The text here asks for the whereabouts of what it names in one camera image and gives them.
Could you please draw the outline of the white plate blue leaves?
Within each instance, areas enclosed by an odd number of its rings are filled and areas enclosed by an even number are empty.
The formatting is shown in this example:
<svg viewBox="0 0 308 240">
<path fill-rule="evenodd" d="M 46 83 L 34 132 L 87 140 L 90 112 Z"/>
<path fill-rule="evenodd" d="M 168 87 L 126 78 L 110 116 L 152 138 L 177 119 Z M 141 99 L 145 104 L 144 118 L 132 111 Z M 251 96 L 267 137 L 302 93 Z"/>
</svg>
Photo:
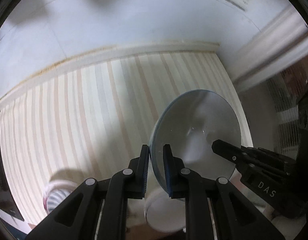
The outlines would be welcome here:
<svg viewBox="0 0 308 240">
<path fill-rule="evenodd" d="M 45 187 L 43 206 L 47 214 L 55 210 L 76 188 L 78 184 L 70 180 L 53 180 Z"/>
</svg>

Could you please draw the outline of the white bowl red roses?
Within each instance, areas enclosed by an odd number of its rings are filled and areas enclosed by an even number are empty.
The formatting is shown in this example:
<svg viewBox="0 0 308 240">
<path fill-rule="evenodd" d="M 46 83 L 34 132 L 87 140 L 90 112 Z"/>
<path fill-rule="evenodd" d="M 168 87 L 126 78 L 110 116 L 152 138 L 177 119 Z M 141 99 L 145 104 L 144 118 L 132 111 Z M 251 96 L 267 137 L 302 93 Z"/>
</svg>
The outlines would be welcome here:
<svg viewBox="0 0 308 240">
<path fill-rule="evenodd" d="M 173 233 L 185 228 L 185 202 L 171 199 L 162 188 L 145 198 L 144 213 L 147 224 L 159 232 Z"/>
</svg>

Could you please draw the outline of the black induction cooktop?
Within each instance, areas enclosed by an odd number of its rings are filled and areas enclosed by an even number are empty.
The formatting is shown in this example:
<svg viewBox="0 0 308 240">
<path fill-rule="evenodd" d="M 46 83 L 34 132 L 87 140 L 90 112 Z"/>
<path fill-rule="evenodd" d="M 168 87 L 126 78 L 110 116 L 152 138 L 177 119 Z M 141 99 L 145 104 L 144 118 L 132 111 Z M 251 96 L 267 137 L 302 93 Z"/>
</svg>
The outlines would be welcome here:
<svg viewBox="0 0 308 240">
<path fill-rule="evenodd" d="M 14 198 L 11 194 L 8 181 L 6 179 L 5 170 L 2 161 L 1 146 L 0 146 L 0 209 L 5 213 L 24 221 Z"/>
</svg>

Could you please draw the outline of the white bowl blue dots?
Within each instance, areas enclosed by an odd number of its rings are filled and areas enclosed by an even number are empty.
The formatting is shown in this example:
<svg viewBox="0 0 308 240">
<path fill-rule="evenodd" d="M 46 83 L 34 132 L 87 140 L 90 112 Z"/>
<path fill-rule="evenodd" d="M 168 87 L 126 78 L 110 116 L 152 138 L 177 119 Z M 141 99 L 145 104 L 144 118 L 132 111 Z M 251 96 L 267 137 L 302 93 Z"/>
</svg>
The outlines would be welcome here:
<svg viewBox="0 0 308 240">
<path fill-rule="evenodd" d="M 219 94 L 197 89 L 177 97 L 156 122 L 150 138 L 153 172 L 166 190 L 163 146 L 169 144 L 172 154 L 181 158 L 189 168 L 203 178 L 229 179 L 235 165 L 215 154 L 211 148 L 215 140 L 241 145 L 239 121 L 231 105 Z"/>
</svg>

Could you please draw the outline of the striped table cloth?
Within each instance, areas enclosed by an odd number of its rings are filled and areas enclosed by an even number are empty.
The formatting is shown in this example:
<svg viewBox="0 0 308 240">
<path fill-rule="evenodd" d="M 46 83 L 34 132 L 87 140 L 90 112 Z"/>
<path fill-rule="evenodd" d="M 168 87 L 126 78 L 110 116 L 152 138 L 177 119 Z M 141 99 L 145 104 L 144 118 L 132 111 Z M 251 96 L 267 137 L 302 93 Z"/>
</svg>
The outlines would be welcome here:
<svg viewBox="0 0 308 240">
<path fill-rule="evenodd" d="M 105 179 L 127 166 L 177 96 L 195 89 L 220 94 L 234 109 L 242 143 L 251 133 L 238 94 L 214 53 L 142 54 L 61 74 L 11 100 L 0 111 L 0 147 L 11 194 L 22 217 L 45 216 L 52 179 Z"/>
</svg>

